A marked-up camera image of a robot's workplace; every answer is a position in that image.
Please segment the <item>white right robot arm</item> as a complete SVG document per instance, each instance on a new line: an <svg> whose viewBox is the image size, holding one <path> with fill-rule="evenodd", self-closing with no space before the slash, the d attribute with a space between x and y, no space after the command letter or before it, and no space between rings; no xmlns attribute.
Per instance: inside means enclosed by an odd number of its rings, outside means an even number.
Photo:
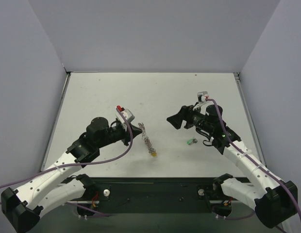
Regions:
<svg viewBox="0 0 301 233"><path fill-rule="evenodd" d="M294 215L299 215L298 189L284 182L260 162L245 146L241 138L222 119L223 109L216 103L206 107L182 106L180 111L167 118L175 129L194 127L196 132L211 140L211 145L230 160L250 181L248 186L230 174L214 180L213 188L219 196L231 197L254 210L263 225L274 228Z"/></svg>

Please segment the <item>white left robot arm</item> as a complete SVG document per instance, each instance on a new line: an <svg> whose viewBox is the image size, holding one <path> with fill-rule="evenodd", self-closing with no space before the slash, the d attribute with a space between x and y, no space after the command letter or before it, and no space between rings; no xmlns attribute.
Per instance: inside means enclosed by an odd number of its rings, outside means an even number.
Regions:
<svg viewBox="0 0 301 233"><path fill-rule="evenodd" d="M86 131L45 171L16 189L1 193L1 210L18 233L31 230L46 213L67 201L96 198L100 190L86 174L78 175L63 186L59 184L100 155L100 149L122 141L129 146L142 130L119 118L115 126L97 117Z"/></svg>

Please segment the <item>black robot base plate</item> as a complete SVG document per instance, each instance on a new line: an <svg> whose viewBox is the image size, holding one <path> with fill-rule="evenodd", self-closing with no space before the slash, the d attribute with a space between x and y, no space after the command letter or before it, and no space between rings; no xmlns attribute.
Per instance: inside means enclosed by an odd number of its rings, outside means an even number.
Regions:
<svg viewBox="0 0 301 233"><path fill-rule="evenodd" d="M213 178L91 178L78 214L200 214L227 217L233 199L213 190Z"/></svg>

